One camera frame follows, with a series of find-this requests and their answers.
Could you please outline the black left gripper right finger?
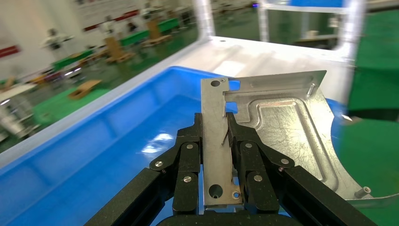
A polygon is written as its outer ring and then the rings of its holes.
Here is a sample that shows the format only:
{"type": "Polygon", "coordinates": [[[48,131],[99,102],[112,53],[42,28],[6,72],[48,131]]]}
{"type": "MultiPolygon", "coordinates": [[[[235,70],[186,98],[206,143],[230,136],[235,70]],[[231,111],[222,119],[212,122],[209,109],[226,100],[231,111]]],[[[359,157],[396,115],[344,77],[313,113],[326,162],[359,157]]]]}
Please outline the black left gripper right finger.
{"type": "Polygon", "coordinates": [[[226,114],[232,162],[248,222],[267,226],[372,226],[374,223],[311,173],[265,145],[254,128],[226,114]]]}

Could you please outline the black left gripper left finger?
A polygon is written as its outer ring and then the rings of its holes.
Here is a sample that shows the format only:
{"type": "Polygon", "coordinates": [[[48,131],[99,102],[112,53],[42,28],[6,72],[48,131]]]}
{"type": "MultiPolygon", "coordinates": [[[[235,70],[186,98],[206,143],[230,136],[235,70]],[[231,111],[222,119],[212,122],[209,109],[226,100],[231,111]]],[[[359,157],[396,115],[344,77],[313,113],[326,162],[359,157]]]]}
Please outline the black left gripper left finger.
{"type": "Polygon", "coordinates": [[[141,170],[85,224],[149,226],[172,199],[173,215],[158,224],[185,225],[185,217],[199,213],[202,137],[202,114],[196,113],[192,126],[178,130],[174,146],[141,170]]]}

